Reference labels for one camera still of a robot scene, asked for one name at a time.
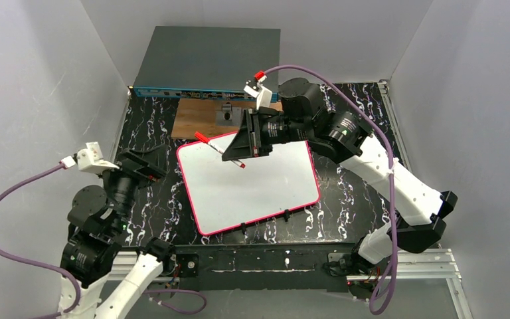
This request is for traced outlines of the red capped whiteboard marker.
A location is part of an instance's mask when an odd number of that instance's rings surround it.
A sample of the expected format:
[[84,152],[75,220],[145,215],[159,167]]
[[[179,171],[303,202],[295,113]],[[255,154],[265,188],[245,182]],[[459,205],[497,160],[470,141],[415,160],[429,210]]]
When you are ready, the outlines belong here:
[[[196,131],[195,132],[195,137],[201,141],[202,143],[208,145],[210,148],[212,148],[213,150],[215,150],[216,152],[218,152],[220,155],[223,155],[224,154],[224,149],[221,148],[220,146],[216,145],[214,142],[211,141],[211,139],[209,139],[208,137],[206,137],[204,134]],[[246,167],[245,163],[243,163],[242,161],[240,160],[237,160],[237,159],[232,159],[231,162],[244,169]]]

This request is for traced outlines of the pink framed whiteboard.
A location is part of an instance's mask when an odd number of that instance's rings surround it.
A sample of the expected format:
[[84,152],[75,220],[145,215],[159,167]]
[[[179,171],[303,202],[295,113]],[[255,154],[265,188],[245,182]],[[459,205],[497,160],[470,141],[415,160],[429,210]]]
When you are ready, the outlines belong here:
[[243,168],[203,142],[180,146],[176,156],[204,236],[304,208],[321,195],[305,141],[275,145],[269,156],[244,160]]

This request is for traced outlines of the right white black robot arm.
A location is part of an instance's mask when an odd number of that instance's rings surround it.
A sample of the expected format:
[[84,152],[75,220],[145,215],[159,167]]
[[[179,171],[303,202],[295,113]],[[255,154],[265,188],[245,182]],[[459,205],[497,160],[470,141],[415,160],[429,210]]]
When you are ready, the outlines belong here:
[[305,141],[311,151],[355,173],[394,204],[395,216],[359,240],[338,267],[366,270],[391,256],[394,248],[421,253],[442,238],[444,219],[457,196],[428,187],[398,163],[364,118],[329,110],[319,85],[304,78],[280,85],[281,110],[270,108],[273,94],[262,77],[248,80],[244,91],[256,105],[243,111],[224,161],[264,157],[276,144]]

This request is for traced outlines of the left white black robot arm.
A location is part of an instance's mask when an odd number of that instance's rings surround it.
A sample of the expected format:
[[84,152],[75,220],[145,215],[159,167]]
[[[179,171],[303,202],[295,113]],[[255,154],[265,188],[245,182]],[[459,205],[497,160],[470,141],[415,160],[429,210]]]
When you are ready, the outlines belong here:
[[125,318],[154,278],[169,262],[173,247],[152,239],[138,248],[129,272],[105,300],[100,295],[113,272],[114,261],[128,235],[131,210],[140,189],[167,175],[167,146],[150,150],[124,149],[115,161],[106,160],[98,142],[88,142],[69,159],[79,171],[102,180],[76,193],[67,215],[68,240],[61,269],[60,318]]

